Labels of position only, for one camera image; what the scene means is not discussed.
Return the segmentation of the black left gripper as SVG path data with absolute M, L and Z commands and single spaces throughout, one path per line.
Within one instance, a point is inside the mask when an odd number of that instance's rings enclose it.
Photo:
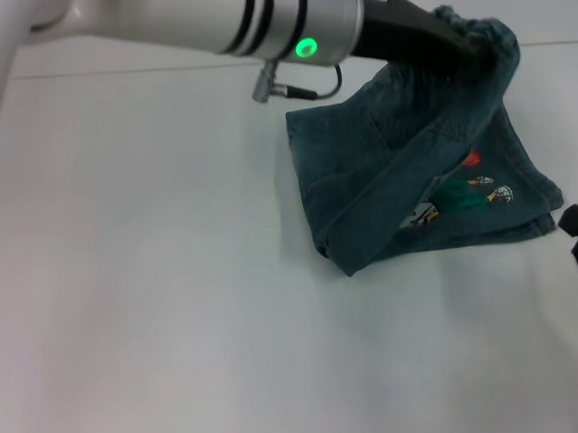
M 402 63 L 449 77 L 488 72 L 497 64 L 498 37 L 462 37 L 408 0 L 363 0 L 363 12 L 353 57 Z

